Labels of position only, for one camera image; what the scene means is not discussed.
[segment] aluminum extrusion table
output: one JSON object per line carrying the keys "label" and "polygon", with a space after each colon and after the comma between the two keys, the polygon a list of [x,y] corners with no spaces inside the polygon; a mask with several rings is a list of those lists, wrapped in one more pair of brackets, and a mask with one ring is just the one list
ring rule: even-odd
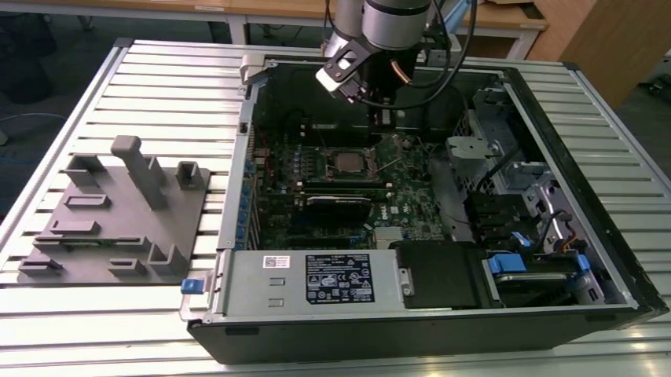
{"label": "aluminum extrusion table", "polygon": [[[213,176],[190,261],[210,269],[227,186],[245,53],[314,56],[314,49],[133,41],[115,46],[0,226],[0,375],[573,375],[671,374],[671,314],[548,351],[317,364],[217,364],[178,318],[178,287],[18,287],[17,266],[69,181],[69,155],[101,153],[117,134],[142,138],[161,166],[194,159]],[[578,71],[558,63],[469,59],[514,66],[574,161],[671,304],[671,184]],[[190,310],[205,308],[193,296]]]}

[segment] black cable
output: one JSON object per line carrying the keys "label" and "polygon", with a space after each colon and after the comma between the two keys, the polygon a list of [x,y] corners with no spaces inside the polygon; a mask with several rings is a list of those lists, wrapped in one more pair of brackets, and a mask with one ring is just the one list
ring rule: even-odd
{"label": "black cable", "polygon": [[438,24],[440,28],[442,29],[442,37],[444,37],[444,48],[445,48],[445,61],[444,61],[444,68],[442,71],[440,72],[438,77],[436,77],[433,80],[429,82],[408,82],[406,86],[410,88],[429,88],[430,86],[438,84],[444,80],[444,76],[449,72],[449,48],[452,46],[452,43],[449,42],[449,33],[448,33],[448,27],[444,24],[444,18],[442,14],[440,14],[440,9],[442,8],[445,0],[441,1],[441,4],[437,5],[434,0],[433,0],[433,7],[436,8],[436,17],[438,19]]}
{"label": "black cable", "polygon": [[290,42],[293,42],[293,41],[296,40],[297,35],[298,35],[298,34],[301,33],[301,31],[302,31],[302,28],[304,28],[304,26],[300,26],[300,27],[297,28],[297,31],[296,31],[294,35],[293,35],[293,36],[290,37],[290,39],[289,39],[289,40],[286,40],[286,41],[282,41],[281,39],[278,39],[278,38],[277,38],[277,36],[276,36],[276,35],[273,35],[272,33],[269,34],[269,35],[270,35],[270,38],[273,38],[273,39],[274,39],[274,40],[280,43],[280,45],[281,45],[281,46],[285,46],[285,45],[286,45],[286,43],[290,43]]}
{"label": "black cable", "polygon": [[284,42],[284,44],[290,43],[290,42],[293,42],[293,41],[296,40],[297,35],[298,35],[298,34],[301,33],[301,31],[302,31],[302,28],[304,28],[304,26],[300,26],[300,27],[297,28],[294,35],[290,37],[290,39],[289,39],[288,41],[285,41],[285,42]]}
{"label": "black cable", "polygon": [[480,191],[482,188],[484,182],[493,177],[493,174],[502,168],[502,166],[510,162],[512,157],[514,157],[514,154],[520,151],[518,145],[510,149],[510,151],[498,159],[498,162],[496,165],[493,165],[493,168],[484,174],[484,177],[477,181],[477,184],[474,185],[474,192]]}
{"label": "black cable", "polygon": [[549,227],[552,226],[552,221],[554,220],[554,217],[558,216],[560,214],[566,214],[566,213],[568,212],[565,212],[561,209],[558,209],[550,213],[549,217],[546,218],[545,225],[542,225],[541,233],[537,237],[537,240],[530,245],[529,254],[537,254],[537,252],[540,251],[540,248],[542,247],[542,243],[545,242],[546,233],[549,232]]}
{"label": "black cable", "polygon": [[[442,29],[444,29],[442,31],[445,32],[445,34],[448,34],[448,29],[444,24],[444,19],[442,19],[442,14],[440,12],[440,9],[437,9],[437,13],[438,13],[438,17],[441,20],[440,24],[442,25]],[[468,24],[468,33],[466,33],[466,37],[465,37],[465,42],[462,44],[461,55],[458,55],[457,63],[453,65],[453,68],[452,68],[452,71],[449,72],[448,77],[442,80],[440,87],[436,89],[436,91],[433,92],[433,94],[430,96],[428,96],[424,100],[421,100],[416,104],[380,104],[377,102],[366,100],[365,98],[358,98],[358,102],[361,104],[366,104],[368,106],[372,106],[374,108],[382,108],[385,110],[406,110],[409,108],[418,108],[418,107],[424,106],[426,103],[429,103],[432,100],[434,100],[438,97],[440,93],[444,91],[444,89],[448,87],[448,85],[452,83],[453,77],[454,77],[456,73],[458,72],[458,69],[461,69],[462,61],[465,60],[465,56],[468,53],[468,47],[470,46],[472,35],[474,33],[476,19],[477,19],[477,0],[472,0],[470,1],[470,21]]]}
{"label": "black cable", "polygon": [[330,28],[336,28],[333,25],[333,17],[330,16],[330,0],[325,0],[325,18],[328,19],[328,24],[330,25]]}

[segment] warning label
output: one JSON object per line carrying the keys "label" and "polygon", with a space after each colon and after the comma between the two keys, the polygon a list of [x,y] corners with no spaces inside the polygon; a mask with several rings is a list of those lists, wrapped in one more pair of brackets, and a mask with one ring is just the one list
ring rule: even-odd
{"label": "warning label", "polygon": [[306,255],[305,298],[312,305],[374,302],[369,255]]}

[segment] cable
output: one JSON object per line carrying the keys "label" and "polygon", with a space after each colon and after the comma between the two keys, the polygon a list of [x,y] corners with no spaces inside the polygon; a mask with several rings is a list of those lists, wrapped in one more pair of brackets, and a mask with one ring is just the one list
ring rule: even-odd
{"label": "cable", "polygon": [[[434,0],[432,0],[432,4],[436,7],[436,12],[440,17],[440,24],[442,26],[442,31],[446,35],[448,29],[444,24],[442,14],[440,12],[440,8],[438,8],[438,5]],[[382,108],[384,110],[406,110],[409,108],[418,108],[418,107],[424,106],[426,103],[429,103],[432,100],[434,100],[438,97],[440,93],[444,91],[444,89],[448,87],[448,85],[452,83],[453,77],[454,77],[456,73],[458,72],[458,69],[461,69],[462,61],[465,60],[465,56],[468,53],[468,47],[470,46],[472,35],[474,33],[476,19],[477,19],[477,1],[473,0],[470,2],[470,22],[468,24],[468,34],[465,37],[465,42],[462,44],[461,55],[458,55],[457,63],[453,65],[453,68],[452,68],[452,71],[449,71],[448,77],[442,80],[440,87],[436,89],[436,91],[433,92],[433,94],[430,96],[428,96],[424,100],[421,100],[416,104],[380,104],[377,102],[366,100],[365,98],[358,98],[357,99],[358,102],[361,104],[366,104],[368,106],[372,106],[374,108]]]}
{"label": "cable", "polygon": [[298,34],[301,33],[301,31],[302,31],[302,28],[304,28],[304,26],[300,26],[300,27],[297,28],[294,35],[293,35],[293,36],[290,37],[290,39],[289,39],[288,41],[285,41],[282,44],[290,43],[290,42],[293,42],[293,41],[296,40],[297,35],[298,35]]}
{"label": "cable", "polygon": [[15,115],[10,115],[10,116],[7,116],[5,118],[1,118],[0,122],[3,122],[6,120],[9,120],[9,119],[18,118],[21,116],[50,116],[53,118],[58,118],[58,119],[66,120],[66,117],[63,117],[62,115],[47,114],[47,113],[43,113],[43,112],[27,112],[26,114],[15,114]]}
{"label": "cable", "polygon": [[325,0],[325,8],[324,8],[324,24],[321,25],[321,42],[325,44],[325,22],[330,23],[330,28],[336,28],[333,26],[333,18],[330,17],[330,0]]}
{"label": "cable", "polygon": [[465,224],[468,226],[472,226],[472,224],[468,222],[468,221],[464,221],[464,220],[458,220],[457,218],[454,218],[450,214],[445,213],[445,216],[448,218],[450,218],[452,220],[454,220],[456,222],[460,222],[461,224]]}
{"label": "cable", "polygon": [[480,191],[480,188],[484,185],[484,182],[493,177],[493,174],[502,168],[502,166],[510,162],[512,157],[514,157],[514,154],[520,151],[518,145],[510,149],[510,151],[498,159],[498,162],[496,165],[493,165],[493,168],[484,174],[484,177],[480,178],[480,181],[477,181],[477,184],[474,185],[474,192]]}
{"label": "cable", "polygon": [[[436,10],[442,8],[444,3],[445,3],[445,1],[442,0],[441,4],[436,5],[436,3],[433,1],[433,7],[437,6]],[[404,84],[406,86],[409,86],[410,88],[417,88],[417,89],[429,88],[430,86],[438,84],[444,80],[444,76],[449,72],[449,48],[452,46],[452,42],[449,41],[448,28],[444,23],[444,18],[442,18],[442,15],[440,14],[438,11],[436,12],[436,17],[438,19],[438,24],[442,29],[442,37],[444,37],[442,44],[444,44],[445,53],[446,53],[445,61],[444,61],[444,68],[442,68],[442,71],[440,72],[438,77],[436,77],[433,80],[430,80],[428,82],[413,82],[412,79],[405,75],[405,72],[402,72],[402,69],[398,66],[398,62],[396,62],[394,60],[392,60],[392,62],[390,62],[390,64],[392,64],[390,67],[394,70],[394,73],[398,76],[400,81],[402,81]]]}
{"label": "cable", "polygon": [[546,218],[546,222],[542,225],[542,230],[541,230],[540,235],[537,237],[537,241],[529,247],[528,254],[537,254],[537,252],[540,251],[540,248],[542,247],[542,243],[545,242],[545,237],[546,237],[546,233],[549,232],[549,227],[552,225],[552,221],[554,220],[554,217],[558,216],[560,214],[568,214],[568,212],[558,209],[550,213],[549,217]]}
{"label": "cable", "polygon": [[565,225],[565,228],[570,232],[570,236],[558,246],[558,250],[561,253],[565,253],[565,251],[568,250],[568,246],[573,243],[574,239],[577,238],[577,232],[574,231],[573,227],[570,226],[570,223],[568,221],[564,221],[564,225]]}
{"label": "cable", "polygon": [[270,38],[274,38],[274,40],[280,43],[280,46],[285,46],[285,45],[286,45],[286,43],[290,43],[290,42],[293,42],[293,41],[296,40],[297,35],[298,35],[298,34],[301,33],[301,31],[302,31],[302,28],[304,28],[302,26],[300,26],[300,27],[297,28],[297,31],[296,31],[294,35],[290,37],[290,39],[289,39],[288,41],[282,41],[282,40],[281,40],[281,39],[278,39],[278,38],[277,38],[277,36],[276,36],[276,35],[273,35],[272,33],[269,34],[269,37],[270,37]]}

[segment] motherboard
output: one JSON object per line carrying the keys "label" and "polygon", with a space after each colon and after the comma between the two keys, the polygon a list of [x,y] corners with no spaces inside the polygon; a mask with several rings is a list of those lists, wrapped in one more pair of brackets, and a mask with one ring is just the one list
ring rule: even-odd
{"label": "motherboard", "polygon": [[444,239],[428,173],[440,145],[402,133],[369,147],[290,140],[257,139],[261,249],[374,249]]}

